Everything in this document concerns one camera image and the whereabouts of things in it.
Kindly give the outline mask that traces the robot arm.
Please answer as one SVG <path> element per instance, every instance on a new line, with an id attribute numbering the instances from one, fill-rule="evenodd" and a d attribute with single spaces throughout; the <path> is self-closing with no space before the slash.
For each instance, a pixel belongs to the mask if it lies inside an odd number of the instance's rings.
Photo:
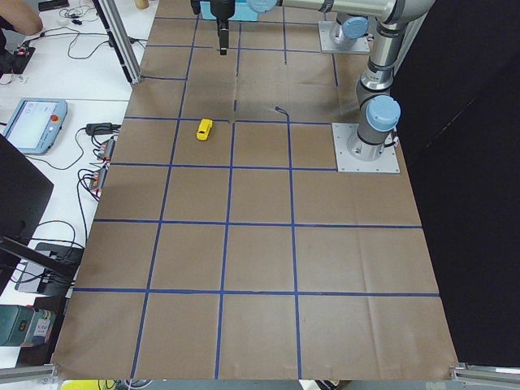
<path id="1" fill-rule="evenodd" d="M 354 38 L 351 21 L 356 17 L 376 19 L 373 46 L 366 70 L 357 83 L 360 124 L 346 142 L 350 154 L 363 162 L 375 161 L 386 148 L 385 141 L 399 121 L 401 108 L 389 96 L 394 68 L 408 23 L 424 15 L 431 1 L 248 1 L 257 13 L 274 7 L 293 7 L 328 13 L 341 22 L 341 35 Z"/>
<path id="2" fill-rule="evenodd" d="M 266 13 L 274 7 L 280 7 L 282 1 L 246 1 L 247 7 L 255 13 Z M 217 25 L 217 35 L 219 38 L 219 53 L 226 55 L 229 46 L 229 20 L 236 13 L 236 1 L 209 1 L 210 13 L 215 17 Z M 332 39 L 338 43 L 347 40 L 357 40 L 364 37 L 369 28 L 369 21 L 366 16 L 343 15 L 336 18 L 336 32 L 332 34 Z"/>

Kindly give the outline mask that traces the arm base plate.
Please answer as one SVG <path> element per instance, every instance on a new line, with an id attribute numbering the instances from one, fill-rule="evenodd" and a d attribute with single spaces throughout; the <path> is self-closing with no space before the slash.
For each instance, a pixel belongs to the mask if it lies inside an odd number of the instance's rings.
<path id="1" fill-rule="evenodd" d="M 390 135 L 381 145 L 368 145 L 358 137 L 357 123 L 332 123 L 336 167 L 340 173 L 399 174 L 396 146 Z"/>
<path id="2" fill-rule="evenodd" d="M 363 54 L 370 53 L 366 37 L 348 38 L 336 21 L 319 21 L 318 32 L 323 53 Z"/>

